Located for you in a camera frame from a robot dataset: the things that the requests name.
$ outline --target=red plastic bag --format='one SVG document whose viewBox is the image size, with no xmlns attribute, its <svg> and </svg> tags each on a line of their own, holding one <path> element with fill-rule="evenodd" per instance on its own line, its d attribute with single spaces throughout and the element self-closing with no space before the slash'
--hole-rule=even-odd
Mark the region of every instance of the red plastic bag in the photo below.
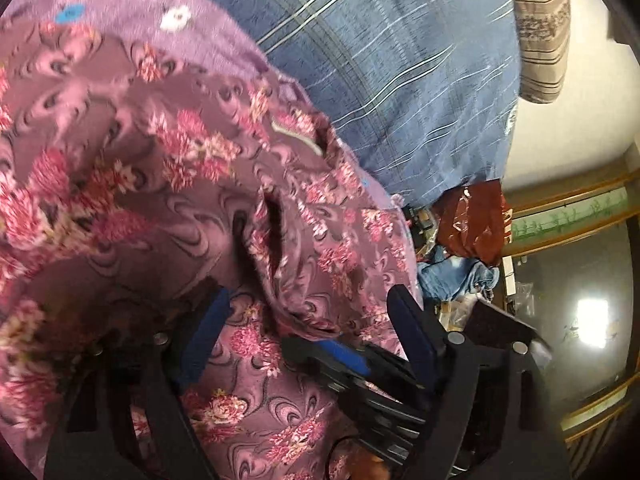
<svg viewBox="0 0 640 480">
<path fill-rule="evenodd" d="M 505 234 L 511 229 L 499 180 L 449 189 L 431 210 L 440 218 L 438 243 L 449 254 L 498 265 Z"/>
</svg>

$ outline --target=metal screw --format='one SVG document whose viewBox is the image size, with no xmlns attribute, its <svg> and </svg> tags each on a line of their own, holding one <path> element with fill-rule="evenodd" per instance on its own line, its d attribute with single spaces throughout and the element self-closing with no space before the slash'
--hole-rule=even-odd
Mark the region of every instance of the metal screw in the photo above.
<svg viewBox="0 0 640 480">
<path fill-rule="evenodd" d="M 462 343 L 465 342 L 465 337 L 460 332 L 449 332 L 447 339 L 454 345 L 462 345 Z"/>
<path fill-rule="evenodd" d="M 164 332 L 158 332 L 154 336 L 154 344 L 157 345 L 157 346 L 165 345 L 168 342 L 169 342 L 169 336 L 167 334 L 165 334 Z"/>
<path fill-rule="evenodd" d="M 516 341 L 514 344 L 511 345 L 511 348 L 513 348 L 513 351 L 516 352 L 516 354 L 520 354 L 520 355 L 524 355 L 529 351 L 529 347 L 525 345 L 522 341 Z"/>
</svg>

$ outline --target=glass panel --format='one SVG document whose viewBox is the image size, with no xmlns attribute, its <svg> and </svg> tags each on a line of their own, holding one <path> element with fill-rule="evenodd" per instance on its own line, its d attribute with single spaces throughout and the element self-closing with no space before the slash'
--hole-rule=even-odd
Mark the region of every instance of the glass panel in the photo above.
<svg viewBox="0 0 640 480">
<path fill-rule="evenodd" d="M 532 284 L 533 295 L 532 306 L 519 306 L 516 316 L 554 350 L 543 371 L 552 404 L 573 409 L 626 365 L 633 314 L 626 224 L 514 258 L 514 273 L 516 282 Z"/>
<path fill-rule="evenodd" d="M 563 205 L 516 218 L 511 224 L 514 242 L 531 238 L 536 240 L 545 235 L 562 235 L 571 232 L 585 221 L 596 222 L 613 216 L 629 206 L 625 187 L 592 196 L 569 205 Z"/>
</svg>

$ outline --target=blue dot pattern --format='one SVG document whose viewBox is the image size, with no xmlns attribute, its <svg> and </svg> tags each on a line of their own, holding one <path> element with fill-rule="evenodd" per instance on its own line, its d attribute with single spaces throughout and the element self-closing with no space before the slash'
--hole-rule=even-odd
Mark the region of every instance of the blue dot pattern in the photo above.
<svg viewBox="0 0 640 480">
<path fill-rule="evenodd" d="M 66 6 L 56 16 L 56 23 L 73 23 L 79 20 L 84 14 L 83 4 L 73 4 Z"/>
</svg>

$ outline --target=floral fabric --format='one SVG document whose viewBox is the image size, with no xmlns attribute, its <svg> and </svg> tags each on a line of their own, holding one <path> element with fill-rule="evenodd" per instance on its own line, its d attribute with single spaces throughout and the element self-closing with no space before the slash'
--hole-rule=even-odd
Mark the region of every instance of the floral fabric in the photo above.
<svg viewBox="0 0 640 480">
<path fill-rule="evenodd" d="M 212 276 L 234 313 L 183 398 L 206 453 L 222 478 L 321 478 L 344 424 L 279 337 L 399 352 L 386 292 L 416 291 L 401 215 L 371 198 L 327 118 L 282 100 L 272 71 L 210 73 L 84 23 L 3 20 L 0 63 L 7 442 L 41 477 L 82 351 L 170 330 Z M 139 409 L 134 423 L 151 449 Z"/>
<path fill-rule="evenodd" d="M 128 40 L 145 41 L 217 73 L 254 79 L 278 75 L 280 97 L 309 103 L 299 83 L 271 66 L 251 38 L 210 0 L 12 0 L 6 17 L 89 25 Z M 394 206 L 382 186 L 359 166 L 356 172 L 372 198 Z"/>
</svg>

